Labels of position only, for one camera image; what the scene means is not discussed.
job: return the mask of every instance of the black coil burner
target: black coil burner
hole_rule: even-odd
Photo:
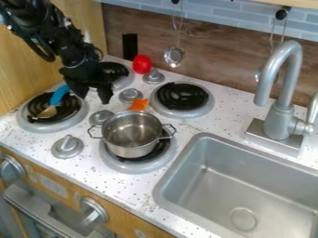
[[[161,104],[169,110],[194,110],[204,106],[208,94],[199,86],[167,83],[156,92]]]
[[[28,107],[28,121],[30,123],[57,123],[75,115],[81,109],[81,101],[76,96],[66,94],[57,106],[58,113],[49,118],[36,118],[36,116],[47,108],[53,93],[44,93],[32,99]]]
[[[115,82],[121,77],[129,76],[129,70],[123,64],[115,62],[101,62],[99,66],[107,73],[108,81]]]
[[[163,137],[168,136],[168,134],[166,133],[165,130],[163,130],[162,136]],[[159,142],[153,148],[153,150],[145,156],[142,156],[140,158],[134,158],[134,159],[127,159],[127,158],[123,158],[120,156],[115,156],[115,157],[122,163],[151,161],[153,159],[159,158],[160,155],[164,154],[166,152],[166,150],[169,148],[169,146],[170,146],[170,139],[160,139]]]

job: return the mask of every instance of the silver pot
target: silver pot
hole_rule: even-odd
[[[165,126],[171,127],[172,131],[169,136],[162,137]],[[105,121],[101,138],[90,133],[93,127],[88,129],[91,138],[104,139],[112,153],[127,159],[147,155],[160,139],[171,139],[177,132],[171,124],[161,124],[154,115],[137,111],[120,112]]]

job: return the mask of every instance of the faucet handle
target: faucet handle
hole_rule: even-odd
[[[318,92],[315,93],[311,98],[311,102],[307,109],[306,122],[310,124],[314,124],[314,122],[316,121],[317,115],[318,115]]]

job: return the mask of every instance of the oven handle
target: oven handle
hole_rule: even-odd
[[[16,207],[20,212],[29,216],[36,222],[51,229],[56,234],[63,237],[76,238],[103,238],[97,231],[91,232],[88,236],[83,236],[58,220],[52,218],[48,213],[51,205],[38,197],[28,193],[16,184],[11,184],[4,192],[7,202]]]

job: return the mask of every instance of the backsplash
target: backsplash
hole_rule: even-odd
[[[167,47],[177,40],[170,16],[103,4],[103,17],[109,55],[122,58],[122,34],[136,33],[139,53],[148,55],[153,67],[252,93],[257,85],[254,72],[270,55],[268,33],[185,19],[180,36],[185,58],[178,68],[171,68],[164,59]],[[295,38],[287,36],[285,40]],[[318,43],[296,40],[303,47],[304,59],[293,101],[307,106],[310,96],[318,90]],[[279,74],[273,98],[279,95],[284,70]]]
[[[180,10],[171,0],[98,0],[102,3],[172,15]],[[280,6],[249,0],[183,0],[185,18],[269,33],[275,12]],[[281,34],[278,22],[275,33]],[[293,7],[285,35],[318,42],[318,9]]]

